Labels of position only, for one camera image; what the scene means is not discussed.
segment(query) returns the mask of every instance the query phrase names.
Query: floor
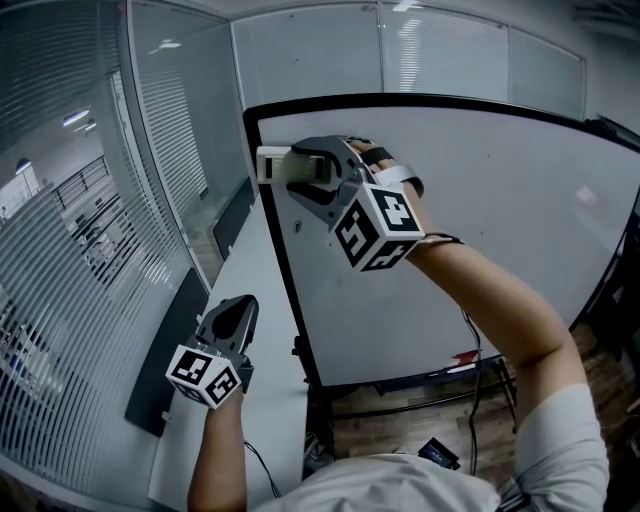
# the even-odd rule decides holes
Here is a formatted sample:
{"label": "floor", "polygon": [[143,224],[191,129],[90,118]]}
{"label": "floor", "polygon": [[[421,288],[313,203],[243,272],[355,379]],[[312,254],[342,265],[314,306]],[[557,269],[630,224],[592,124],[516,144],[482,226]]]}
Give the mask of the floor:
{"label": "floor", "polygon": [[[640,432],[640,419],[626,414],[636,399],[632,372],[604,350],[591,354],[595,339],[586,325],[574,331],[592,390],[602,435],[609,451],[612,479],[624,471],[630,440]],[[483,385],[497,377],[488,376]],[[473,377],[438,386],[419,387],[385,394],[371,386],[334,400],[333,413],[343,414],[373,409],[390,409],[430,401],[473,390]],[[389,453],[406,447],[416,453],[432,437],[460,457],[461,469],[468,472],[471,451],[468,415],[473,399],[427,407],[388,416],[336,421],[336,458]],[[482,396],[474,424],[478,439],[477,476],[500,486],[511,475],[514,457],[514,422],[506,398],[498,387]]]}

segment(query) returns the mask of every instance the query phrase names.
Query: white block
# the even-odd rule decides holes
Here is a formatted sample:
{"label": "white block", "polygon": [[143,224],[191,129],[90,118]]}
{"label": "white block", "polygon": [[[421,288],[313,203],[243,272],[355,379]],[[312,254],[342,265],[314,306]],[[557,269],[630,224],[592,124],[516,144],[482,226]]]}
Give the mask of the white block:
{"label": "white block", "polygon": [[424,231],[401,188],[363,184],[329,234],[329,243],[355,270],[392,268]]}
{"label": "white block", "polygon": [[233,365],[224,357],[178,345],[165,373],[184,396],[217,409],[241,382]]}
{"label": "white block", "polygon": [[288,146],[260,146],[256,151],[258,183],[328,183],[331,164],[321,156],[301,155]]}

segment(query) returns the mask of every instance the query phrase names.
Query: wrist strap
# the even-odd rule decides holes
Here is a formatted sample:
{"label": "wrist strap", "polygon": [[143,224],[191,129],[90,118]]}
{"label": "wrist strap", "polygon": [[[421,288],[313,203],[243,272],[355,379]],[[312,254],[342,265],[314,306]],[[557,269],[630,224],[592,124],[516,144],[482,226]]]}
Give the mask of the wrist strap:
{"label": "wrist strap", "polygon": [[408,165],[394,165],[387,169],[383,169],[374,173],[376,181],[383,187],[388,187],[393,183],[402,183],[408,181],[416,189],[418,197],[422,197],[424,193],[424,185],[422,180],[416,176],[414,170]]}
{"label": "wrist strap", "polygon": [[393,160],[391,154],[382,146],[368,149],[364,153],[360,153],[360,158],[367,165],[377,164],[380,160]]}
{"label": "wrist strap", "polygon": [[418,242],[422,245],[439,245],[439,244],[460,244],[467,245],[464,240],[461,240],[457,236],[449,235],[441,231],[435,231],[433,233],[427,233],[422,240]]}

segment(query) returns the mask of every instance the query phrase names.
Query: glass wall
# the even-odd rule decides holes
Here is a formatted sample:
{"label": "glass wall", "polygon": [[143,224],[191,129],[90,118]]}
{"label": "glass wall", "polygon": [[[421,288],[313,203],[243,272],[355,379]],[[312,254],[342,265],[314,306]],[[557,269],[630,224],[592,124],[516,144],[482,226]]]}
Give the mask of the glass wall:
{"label": "glass wall", "polygon": [[192,262],[130,134],[124,21],[109,0],[0,13],[0,452],[147,507],[157,438],[124,411]]}
{"label": "glass wall", "polygon": [[156,165],[213,284],[222,265],[213,228],[248,177],[229,24],[150,2],[134,2],[132,17]]}

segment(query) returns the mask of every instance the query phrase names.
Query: cable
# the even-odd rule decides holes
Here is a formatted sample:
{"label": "cable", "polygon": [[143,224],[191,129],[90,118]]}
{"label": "cable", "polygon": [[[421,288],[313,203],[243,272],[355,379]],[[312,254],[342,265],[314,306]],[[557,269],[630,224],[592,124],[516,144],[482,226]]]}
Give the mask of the cable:
{"label": "cable", "polygon": [[275,482],[273,481],[273,478],[271,478],[271,473],[269,473],[269,470],[267,469],[267,465],[264,463],[264,461],[262,460],[262,457],[260,456],[260,454],[258,453],[258,450],[256,450],[251,443],[249,443],[248,441],[244,442],[244,445],[249,449],[249,451],[251,451],[256,457],[258,457],[258,460],[260,461],[260,464],[262,464],[262,467],[264,468],[265,472],[267,473],[267,476],[269,477],[269,482],[271,483],[271,492],[273,492],[273,495],[276,498],[282,498],[282,494],[280,493],[280,490],[278,489],[278,486],[275,484]]}
{"label": "cable", "polygon": [[460,312],[462,313],[462,318],[464,318],[464,322],[467,324],[467,327],[469,328],[469,330],[471,331],[471,334],[473,334],[473,338],[475,339],[476,342],[476,348],[478,350],[478,361],[476,363],[476,391],[475,391],[475,398],[473,400],[473,408],[471,409],[471,414],[469,414],[469,430],[471,430],[471,475],[475,476],[476,475],[476,468],[478,465],[478,441],[476,439],[476,429],[475,426],[473,425],[473,417],[476,414],[476,411],[478,410],[478,405],[480,403],[480,389],[481,389],[481,380],[482,380],[482,356],[480,354],[481,351],[481,341],[480,341],[480,335],[478,334],[478,331],[476,330],[475,326],[473,325],[473,322],[471,321],[471,318],[469,318],[469,315],[467,314],[467,312],[460,308]]}
{"label": "cable", "polygon": [[[433,245],[454,243],[454,244],[466,245],[465,242],[460,238],[450,235],[448,233],[440,232],[440,231],[433,232],[433,233],[426,233],[420,243],[433,244]],[[475,398],[473,400],[473,408],[471,409],[471,414],[469,414],[469,430],[471,431],[470,470],[471,470],[471,475],[475,476],[476,469],[478,466],[478,440],[476,439],[476,429],[475,429],[475,426],[473,425],[473,417],[475,416],[476,411],[478,410],[478,404],[480,403],[480,394],[481,394],[480,390],[482,387],[482,382],[481,382],[482,381],[482,356],[480,354],[481,342],[480,342],[480,335],[478,334],[478,331],[473,325],[473,322],[471,321],[471,318],[469,318],[469,315],[467,314],[467,312],[462,308],[460,308],[460,312],[462,313],[462,318],[464,319],[464,322],[467,324],[467,327],[471,331],[471,334],[473,334],[473,338],[476,342],[476,348],[478,350],[478,362],[476,363],[476,372],[477,372],[476,373],[476,391],[474,393]]]}

